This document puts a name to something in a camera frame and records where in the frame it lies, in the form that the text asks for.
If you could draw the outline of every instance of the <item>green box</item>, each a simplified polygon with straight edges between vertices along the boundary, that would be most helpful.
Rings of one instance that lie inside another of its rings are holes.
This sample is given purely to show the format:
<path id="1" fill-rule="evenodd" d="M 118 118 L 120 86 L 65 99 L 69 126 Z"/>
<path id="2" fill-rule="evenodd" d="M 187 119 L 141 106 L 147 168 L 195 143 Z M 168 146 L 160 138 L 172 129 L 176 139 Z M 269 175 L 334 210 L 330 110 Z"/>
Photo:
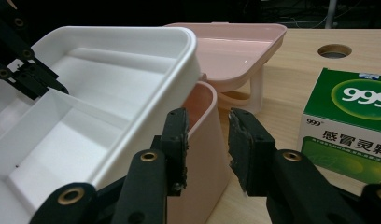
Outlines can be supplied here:
<path id="1" fill-rule="evenodd" d="M 298 150 L 317 166 L 381 183 L 381 75 L 323 68 L 302 115 Z"/>

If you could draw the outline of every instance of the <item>pink tray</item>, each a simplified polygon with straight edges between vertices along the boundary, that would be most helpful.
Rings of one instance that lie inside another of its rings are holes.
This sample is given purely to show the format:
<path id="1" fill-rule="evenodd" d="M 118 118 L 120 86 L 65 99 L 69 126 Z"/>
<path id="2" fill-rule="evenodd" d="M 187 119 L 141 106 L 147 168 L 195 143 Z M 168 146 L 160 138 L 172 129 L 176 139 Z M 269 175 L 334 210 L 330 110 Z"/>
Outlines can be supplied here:
<path id="1" fill-rule="evenodd" d="M 191 29 L 197 37 L 196 57 L 207 81 L 219 93 L 219 107 L 237 106 L 256 113 L 261 110 L 262 67 L 281 47 L 287 27 L 255 23 L 172 23 Z M 250 80 L 250 97 L 230 98 Z"/>

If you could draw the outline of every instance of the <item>pink bin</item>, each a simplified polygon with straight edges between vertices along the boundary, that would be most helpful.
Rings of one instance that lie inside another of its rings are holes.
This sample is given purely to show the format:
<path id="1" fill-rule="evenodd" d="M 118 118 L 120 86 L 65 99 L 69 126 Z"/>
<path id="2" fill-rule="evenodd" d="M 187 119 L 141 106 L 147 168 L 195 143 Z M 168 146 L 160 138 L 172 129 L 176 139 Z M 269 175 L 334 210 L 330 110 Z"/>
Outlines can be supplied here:
<path id="1" fill-rule="evenodd" d="M 229 182 L 229 160 L 219 122 L 217 92 L 199 81 L 184 103 L 190 118 L 188 186 L 168 198 L 168 224 L 205 223 Z"/>

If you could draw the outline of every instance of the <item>dark background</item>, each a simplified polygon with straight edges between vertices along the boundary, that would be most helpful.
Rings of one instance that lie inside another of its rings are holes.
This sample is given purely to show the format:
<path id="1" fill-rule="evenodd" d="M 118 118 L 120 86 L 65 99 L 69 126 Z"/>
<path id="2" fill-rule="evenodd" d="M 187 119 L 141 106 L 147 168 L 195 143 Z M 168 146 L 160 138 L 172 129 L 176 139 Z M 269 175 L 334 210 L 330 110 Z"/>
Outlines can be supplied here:
<path id="1" fill-rule="evenodd" d="M 172 22 L 281 23 L 324 28 L 329 0 L 13 0 L 34 43 L 66 25 L 162 26 Z M 381 0 L 338 0 L 333 28 L 380 29 Z"/>

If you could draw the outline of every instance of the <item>wooden tabletop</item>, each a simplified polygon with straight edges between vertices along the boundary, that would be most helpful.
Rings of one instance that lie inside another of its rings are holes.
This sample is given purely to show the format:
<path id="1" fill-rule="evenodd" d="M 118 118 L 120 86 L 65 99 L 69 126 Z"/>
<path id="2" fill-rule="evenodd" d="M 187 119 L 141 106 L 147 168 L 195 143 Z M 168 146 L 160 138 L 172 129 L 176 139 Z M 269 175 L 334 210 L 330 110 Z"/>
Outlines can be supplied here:
<path id="1" fill-rule="evenodd" d="M 341 44 L 351 53 L 341 59 L 324 58 L 318 49 Z M 283 45 L 264 66 L 263 106 L 256 118 L 276 141 L 278 149 L 296 149 L 301 115 L 323 67 L 381 75 L 381 30 L 288 29 Z M 233 92 L 247 96 L 249 85 Z M 228 111 L 219 110 L 225 141 Z M 335 186 L 359 195 L 363 183 L 319 168 Z M 208 224 L 271 223 L 263 197 L 247 197 L 231 173 Z"/>

